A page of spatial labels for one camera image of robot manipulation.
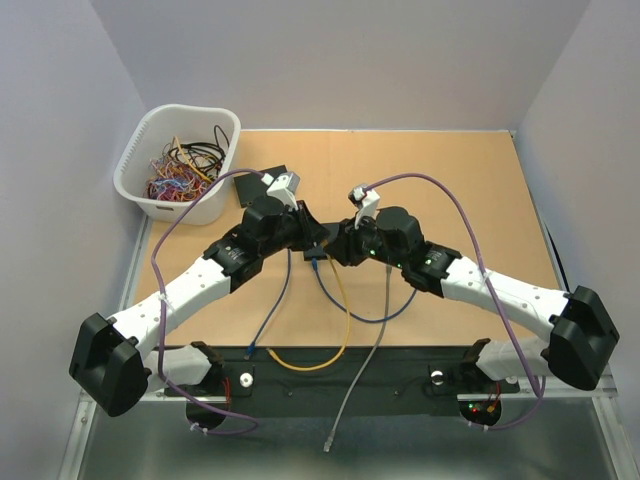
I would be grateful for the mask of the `black network switch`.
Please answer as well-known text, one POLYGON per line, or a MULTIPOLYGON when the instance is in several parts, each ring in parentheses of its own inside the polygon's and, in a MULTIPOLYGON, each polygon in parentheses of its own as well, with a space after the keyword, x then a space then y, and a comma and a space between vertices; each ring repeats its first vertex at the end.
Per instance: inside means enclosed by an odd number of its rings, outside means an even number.
MULTIPOLYGON (((287 168, 285 165, 278 165, 263 169, 261 173, 267 173, 273 179, 276 179, 286 171, 287 168)), ((255 174, 236 176, 234 178, 234 186, 241 208, 248 207, 256 198, 264 195, 267 190, 267 185, 255 174)))
MULTIPOLYGON (((322 223, 322 226, 325 227, 329 231, 329 235, 326 238, 327 243, 331 243, 335 240, 339 231, 339 223, 338 222, 328 222, 322 223)), ((303 260, 304 261, 312 261, 312 260, 326 260, 327 254, 324 251, 324 247, 319 244, 311 249, 308 249, 303 252, 303 260)))

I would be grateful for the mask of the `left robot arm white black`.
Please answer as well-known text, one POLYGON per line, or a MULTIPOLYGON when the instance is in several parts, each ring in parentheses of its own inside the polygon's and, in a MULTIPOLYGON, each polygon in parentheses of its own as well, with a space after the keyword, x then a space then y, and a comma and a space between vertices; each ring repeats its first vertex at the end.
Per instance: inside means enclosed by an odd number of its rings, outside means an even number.
POLYGON ((124 414, 147 392, 151 370, 143 362, 168 333, 259 274, 266 258, 281 250, 309 250, 328 236, 304 202, 289 207, 270 196, 255 200, 238 225, 184 273, 161 282, 155 294, 108 318, 87 317, 76 338, 70 376, 109 416, 124 414))

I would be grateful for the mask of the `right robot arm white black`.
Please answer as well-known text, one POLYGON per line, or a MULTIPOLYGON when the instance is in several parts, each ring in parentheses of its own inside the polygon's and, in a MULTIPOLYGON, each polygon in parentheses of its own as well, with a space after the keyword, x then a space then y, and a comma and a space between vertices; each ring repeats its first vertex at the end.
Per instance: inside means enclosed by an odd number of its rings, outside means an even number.
POLYGON ((425 240, 419 221, 402 207, 341 221, 324 250, 343 266, 371 259, 397 267, 418 291, 504 315, 532 332, 517 343, 479 343, 478 352, 460 366, 461 381, 472 390, 531 374, 592 391, 620 338, 594 290, 547 289, 482 269, 460 252, 425 240))

